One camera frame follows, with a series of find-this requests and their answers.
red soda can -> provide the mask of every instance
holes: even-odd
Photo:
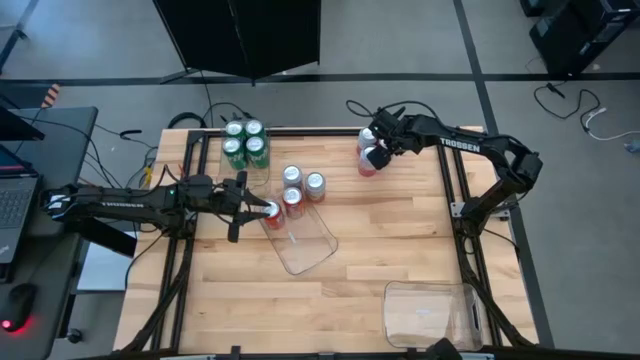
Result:
[[[360,134],[358,134],[358,146],[356,147],[356,153],[360,155],[362,149],[375,145],[376,141],[376,137],[373,136],[373,133],[369,128],[360,130]]]
[[[376,174],[376,168],[373,167],[371,161],[367,159],[367,155],[375,149],[374,146],[369,146],[362,150],[360,153],[360,161],[358,162],[358,172],[360,175],[370,177]]]
[[[280,209],[280,205],[277,202],[268,200],[269,207],[264,208],[264,212],[269,214],[269,217],[264,219],[265,224],[271,230],[278,230],[284,226],[284,214]]]
[[[295,187],[286,188],[282,199],[284,200],[284,209],[288,217],[299,219],[304,215],[304,202],[300,189]]]

wooden tabletop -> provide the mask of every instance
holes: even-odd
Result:
[[[165,164],[180,173],[186,136],[187,130],[163,132],[156,181]],[[460,283],[436,149],[396,157],[383,171],[365,178],[357,170],[356,140],[348,136],[271,140],[274,190],[282,187],[281,171],[289,164],[307,174],[319,171],[327,179],[326,199],[315,208],[339,241],[339,249],[301,275],[285,271],[258,222],[245,225],[240,241],[232,244],[220,220],[208,214],[198,217],[180,353],[227,354],[232,345],[242,346],[242,353],[401,351],[387,342],[384,333],[385,285],[394,280]],[[198,153],[194,152],[194,164]],[[450,168],[455,169],[450,152],[448,156]],[[489,161],[469,153],[463,153],[463,159],[472,195],[495,183]],[[212,140],[207,160],[206,173],[216,179],[218,139]],[[459,198],[455,170],[451,176]],[[507,222],[492,219],[486,228],[511,236]],[[156,236],[141,235],[136,252]],[[481,241],[495,301],[525,337],[537,341],[513,246],[486,232]],[[157,303],[167,244],[168,239],[161,239],[131,270],[115,349],[131,341]],[[165,321],[165,346],[172,312]],[[481,317],[486,325],[486,315]],[[489,343],[488,331],[484,334]]]

laptop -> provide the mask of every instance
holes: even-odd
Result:
[[[31,165],[0,145],[0,265],[13,262],[39,184]]]

clear plastic container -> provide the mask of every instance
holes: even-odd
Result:
[[[281,192],[271,193],[265,199],[277,202],[285,212]],[[313,203],[303,201],[304,215],[298,219],[285,215],[284,226],[277,230],[260,220],[284,268],[292,275],[311,269],[338,250],[338,240],[327,229]]]
[[[482,347],[478,297],[469,284],[387,284],[387,341],[398,348],[428,348],[446,337],[460,351]]]
[[[247,121],[240,122],[243,124],[243,126],[247,123]],[[265,128],[266,132],[266,129],[268,129],[267,124],[262,123],[262,126]],[[224,129],[222,129],[220,138],[220,168],[218,170],[218,176],[216,178],[216,182],[218,183],[221,183],[224,179],[235,179],[238,172],[241,171],[239,169],[234,169],[231,166],[227,155],[225,155],[224,150],[222,149],[224,141],[227,138],[227,133]],[[271,138],[268,134],[265,135],[265,138],[265,147],[267,148],[267,158],[269,161],[269,166],[265,168],[257,168],[247,159],[248,165],[245,169],[242,169],[247,171],[247,189],[249,189],[252,194],[258,197],[267,196],[269,194],[269,191],[271,190],[269,183],[271,172]]]

